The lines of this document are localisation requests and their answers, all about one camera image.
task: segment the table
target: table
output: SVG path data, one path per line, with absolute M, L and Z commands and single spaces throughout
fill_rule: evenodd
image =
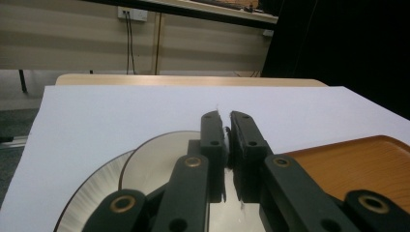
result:
M 79 85 L 75 79 L 85 84 L 98 79 L 101 85 Z M 120 79 L 146 85 L 115 85 L 113 80 Z M 244 86 L 250 80 L 255 81 L 252 85 L 261 82 Z M 306 83 L 294 87 L 287 82 L 301 86 L 303 81 L 296 84 L 297 80 L 283 80 L 285 87 L 272 86 L 280 79 L 250 80 L 61 76 L 57 86 L 45 89 L 0 212 L 0 230 L 51 231 L 75 190 L 96 169 L 159 134 L 198 131 L 200 116 L 216 109 L 225 124 L 232 110 L 251 115 L 275 154 L 379 134 L 410 144 L 408 120 L 346 88 L 319 87 L 325 85 L 315 80 L 311 81 L 315 87 L 306 87 Z M 201 81 L 207 86 L 200 86 Z
M 118 74 L 64 74 L 56 85 L 327 86 L 314 79 Z

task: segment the silver plate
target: silver plate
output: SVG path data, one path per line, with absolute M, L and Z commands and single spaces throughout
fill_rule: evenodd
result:
M 188 142 L 200 139 L 198 131 L 160 135 L 105 164 L 75 192 L 54 231 L 81 231 L 103 199 L 118 189 L 137 189 L 144 194 L 169 181 L 176 160 L 187 154 Z M 225 170 L 225 203 L 211 204 L 209 231 L 265 231 L 258 204 L 238 201 L 232 171 Z

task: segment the white wall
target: white wall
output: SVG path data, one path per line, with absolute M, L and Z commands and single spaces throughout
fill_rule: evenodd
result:
M 261 70 L 270 43 L 260 29 L 169 14 L 149 13 L 147 22 L 132 23 L 132 31 L 136 68 L 144 73 L 156 67 Z M 127 27 L 116 7 L 76 0 L 0 0 L 0 69 L 126 67 Z

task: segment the wooden board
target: wooden board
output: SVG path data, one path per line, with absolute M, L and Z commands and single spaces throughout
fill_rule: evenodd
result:
M 384 135 L 287 153 L 330 195 L 354 189 L 389 197 L 410 213 L 410 147 Z

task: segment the metal screw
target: metal screw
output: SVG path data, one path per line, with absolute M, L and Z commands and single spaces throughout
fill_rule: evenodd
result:
M 377 214 L 387 214 L 390 211 L 389 206 L 384 201 L 372 195 L 359 196 L 359 202 L 363 207 Z
M 109 205 L 109 209 L 114 213 L 124 213 L 132 208 L 136 203 L 135 198 L 131 195 L 122 195 L 117 197 Z
M 196 157 L 191 157 L 185 159 L 185 165 L 188 167 L 197 167 L 201 165 L 201 159 Z
M 280 167 L 288 167 L 290 165 L 290 162 L 284 158 L 275 158 L 274 164 Z

